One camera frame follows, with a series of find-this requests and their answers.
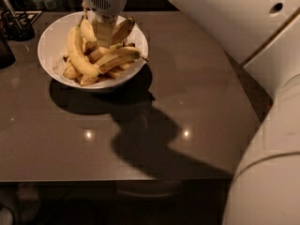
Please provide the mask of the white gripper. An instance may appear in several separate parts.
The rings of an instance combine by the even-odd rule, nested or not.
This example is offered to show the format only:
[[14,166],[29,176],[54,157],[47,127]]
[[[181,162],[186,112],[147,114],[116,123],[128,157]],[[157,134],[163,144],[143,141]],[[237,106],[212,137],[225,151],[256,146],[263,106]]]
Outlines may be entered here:
[[84,0],[86,5],[97,14],[92,26],[99,46],[109,48],[117,17],[125,8],[127,0]]

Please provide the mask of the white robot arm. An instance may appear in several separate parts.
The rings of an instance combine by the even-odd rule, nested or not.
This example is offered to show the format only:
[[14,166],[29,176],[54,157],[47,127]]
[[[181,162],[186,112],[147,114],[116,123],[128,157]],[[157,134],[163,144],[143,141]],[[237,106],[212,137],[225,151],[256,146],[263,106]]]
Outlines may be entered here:
[[[119,14],[127,1],[111,0]],[[140,127],[113,143],[118,180],[231,178],[222,225],[300,225],[300,0],[168,0],[198,24],[271,99],[246,148],[249,124],[218,67],[199,69],[176,22],[159,44],[177,51],[186,82],[162,81],[172,109],[157,118],[157,136]]]

